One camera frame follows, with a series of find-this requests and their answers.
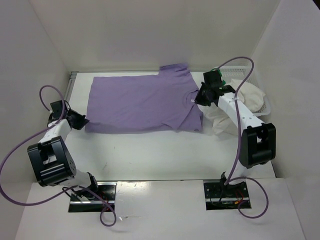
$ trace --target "red wire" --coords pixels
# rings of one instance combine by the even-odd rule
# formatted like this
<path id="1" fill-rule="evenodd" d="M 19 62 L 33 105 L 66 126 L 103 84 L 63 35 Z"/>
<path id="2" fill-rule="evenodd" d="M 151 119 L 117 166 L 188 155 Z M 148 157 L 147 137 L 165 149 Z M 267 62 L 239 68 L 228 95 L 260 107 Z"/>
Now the red wire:
<path id="1" fill-rule="evenodd" d="M 242 197 L 242 199 L 241 199 L 241 201 L 240 201 L 240 203 L 244 200 L 244 198 L 245 198 L 245 196 L 244 196 L 244 194 L 239 190 L 239 189 L 237 189 L 237 191 L 240 193 L 240 195 L 241 195 L 241 197 Z"/>
<path id="2" fill-rule="evenodd" d="M 239 196 L 238 196 L 237 191 L 235 192 L 235 196 L 236 196 L 236 201 L 239 202 Z"/>
<path id="3" fill-rule="evenodd" d="M 106 200 L 106 203 L 108 204 L 109 202 L 108 202 L 108 198 L 107 197 L 105 197 L 105 200 Z"/>

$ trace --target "white wall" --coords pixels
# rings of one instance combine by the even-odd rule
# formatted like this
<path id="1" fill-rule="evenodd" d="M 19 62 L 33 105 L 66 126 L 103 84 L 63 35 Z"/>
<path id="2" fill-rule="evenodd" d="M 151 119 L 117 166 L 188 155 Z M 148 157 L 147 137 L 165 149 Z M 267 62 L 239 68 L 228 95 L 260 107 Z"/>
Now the white wall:
<path id="1" fill-rule="evenodd" d="M 279 177 L 286 177 L 307 240 L 319 239 L 320 10 L 282 0 L 253 54 L 277 130 Z"/>
<path id="2" fill-rule="evenodd" d="M 30 0 L 69 71 L 250 56 L 279 0 Z"/>
<path id="3" fill-rule="evenodd" d="M 0 1 L 0 159 L 18 142 L 46 127 L 48 113 L 38 91 L 52 84 L 65 92 L 68 72 L 28 0 Z M 44 92 L 47 103 L 57 100 Z M 4 166 L 1 183 L 10 196 L 25 202 L 34 180 L 27 145 Z M 15 237 L 23 207 L 0 197 L 1 239 Z"/>

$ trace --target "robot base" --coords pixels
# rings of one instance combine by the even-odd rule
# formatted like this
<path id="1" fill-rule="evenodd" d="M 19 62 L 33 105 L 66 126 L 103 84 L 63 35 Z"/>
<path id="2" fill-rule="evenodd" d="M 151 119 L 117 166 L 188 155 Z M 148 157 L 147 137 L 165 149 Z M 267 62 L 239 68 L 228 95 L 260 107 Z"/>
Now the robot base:
<path id="1" fill-rule="evenodd" d="M 101 197 L 105 199 L 113 209 L 115 209 L 116 189 L 117 182 L 110 181 L 97 181 Z M 105 206 L 100 200 L 81 199 L 72 193 L 69 204 L 69 213 L 88 213 L 88 212 L 101 212 Z"/>
<path id="2" fill-rule="evenodd" d="M 247 184 L 242 182 L 237 188 L 222 191 L 220 180 L 203 181 L 205 206 L 207 210 L 237 209 L 241 201 L 241 209 L 251 209 Z"/>

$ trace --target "green component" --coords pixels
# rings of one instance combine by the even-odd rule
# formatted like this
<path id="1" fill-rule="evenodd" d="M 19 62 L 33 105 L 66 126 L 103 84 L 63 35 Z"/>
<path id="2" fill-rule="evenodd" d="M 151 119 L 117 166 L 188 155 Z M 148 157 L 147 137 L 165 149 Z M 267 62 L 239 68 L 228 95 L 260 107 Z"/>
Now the green component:
<path id="1" fill-rule="evenodd" d="M 220 69 L 218 69 L 218 68 L 212 68 L 212 69 L 211 69 L 211 72 L 212 72 L 212 71 L 215 71 L 215 70 L 218 70 L 218 72 L 219 72 L 219 74 L 220 74 L 220 77 L 221 77 L 221 79 L 222 79 L 222 85 L 223 85 L 223 86 L 226 85 L 226 81 L 222 78 L 222 73 L 221 73 Z"/>

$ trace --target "white enclosure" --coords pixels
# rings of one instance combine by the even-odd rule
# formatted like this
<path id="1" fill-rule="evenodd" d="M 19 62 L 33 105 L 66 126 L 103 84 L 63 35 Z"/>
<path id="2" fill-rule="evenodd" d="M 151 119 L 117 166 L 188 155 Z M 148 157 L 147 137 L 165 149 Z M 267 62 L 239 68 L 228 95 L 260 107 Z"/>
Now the white enclosure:
<path id="1" fill-rule="evenodd" d="M 164 171 L 161 175 L 160 171 L 144 169 L 147 179 L 130 177 L 129 172 L 121 172 L 119 166 L 116 173 L 104 171 L 104 162 L 100 162 L 103 157 L 96 157 L 91 165 L 76 161 L 78 167 L 89 168 L 87 171 L 93 171 L 99 180 L 192 180 L 145 182 L 141 190 L 147 191 L 141 193 L 123 182 L 119 191 L 126 187 L 133 192 L 132 195 L 131 192 L 119 194 L 117 211 L 120 216 L 134 217 L 118 223 L 115 230 L 98 225 L 98 213 L 67 213 L 65 196 L 27 208 L 0 197 L 1 239 L 42 239 L 44 235 L 48 239 L 80 239 L 89 238 L 93 233 L 99 238 L 106 234 L 111 239 L 148 239 L 152 234 L 156 235 L 155 239 L 161 236 L 204 239 L 212 236 L 211 230 L 219 239 L 237 237 L 224 224 L 220 225 L 221 221 L 237 228 L 240 239 L 319 239 L 320 10 L 312 0 L 4 0 L 0 3 L 0 29 L 1 157 L 18 142 L 45 127 L 48 113 L 38 100 L 39 88 L 52 84 L 65 93 L 73 71 L 89 72 L 78 73 L 73 91 L 69 92 L 72 108 L 83 112 L 88 101 L 88 79 L 94 76 L 150 74 L 161 65 L 187 62 L 197 82 L 201 81 L 203 71 L 232 57 L 248 56 L 256 63 L 270 102 L 271 114 L 264 120 L 276 126 L 273 166 L 278 177 L 275 178 L 271 164 L 253 175 L 263 178 L 260 181 L 270 194 L 270 209 L 265 218 L 255 222 L 244 220 L 236 211 L 205 211 L 198 205 L 203 189 L 199 189 L 201 181 L 197 179 L 210 178 L 211 168 L 212 178 L 219 177 L 227 161 L 230 164 L 233 160 L 236 139 L 224 135 L 222 140 L 232 151 L 219 156 L 219 159 L 228 159 L 223 164 L 218 158 L 213 158 L 212 161 L 216 161 L 213 164 L 208 155 L 203 154 L 208 146 L 201 141 L 210 139 L 215 143 L 211 150 L 218 151 L 225 147 L 221 139 L 212 135 L 197 136 L 197 141 L 192 142 L 188 133 L 179 133 L 175 136 L 179 141 L 178 158 L 201 151 L 205 164 L 200 167 L 194 164 L 197 172 L 190 172 L 187 167 L 175 172 L 177 166 L 172 164 L 170 154 L 165 157 L 172 164 L 169 165 L 172 172 L 161 169 Z M 245 64 L 245 61 L 231 63 Z M 53 92 L 45 93 L 46 103 L 57 99 Z M 170 142 L 165 141 L 167 136 L 161 137 L 161 134 L 151 137 L 158 136 L 158 141 L 164 139 L 162 147 L 170 148 Z M 149 144 L 147 150 L 134 145 L 132 136 L 108 139 L 95 136 L 83 151 L 78 150 L 79 145 L 84 144 L 82 148 L 85 148 L 84 141 L 88 139 L 82 132 L 72 132 L 66 142 L 78 159 L 92 152 L 96 147 L 94 143 L 102 149 L 104 141 L 114 143 L 111 148 L 120 148 L 112 151 L 106 147 L 108 157 L 121 155 L 126 159 L 134 150 L 137 155 L 152 157 L 157 152 L 156 146 L 146 136 L 138 138 Z M 124 139 L 129 149 L 121 148 Z M 183 152 L 185 140 L 189 140 L 190 145 Z M 59 189 L 40 188 L 33 183 L 26 147 L 19 149 L 5 165 L 1 185 L 16 200 L 34 202 L 52 196 Z M 179 160 L 179 164 L 183 164 L 182 158 Z M 141 166 L 136 165 L 133 170 L 139 171 Z M 159 170 L 161 164 L 153 166 Z M 265 200 L 260 190 L 253 183 L 248 183 L 248 189 L 252 212 L 261 212 Z M 152 208 L 151 201 L 159 208 Z M 170 212 L 164 211 L 161 204 Z M 198 223 L 190 224 L 187 220 Z M 142 228 L 152 226 L 157 226 L 157 231 L 148 231 L 149 235 L 145 235 Z"/>

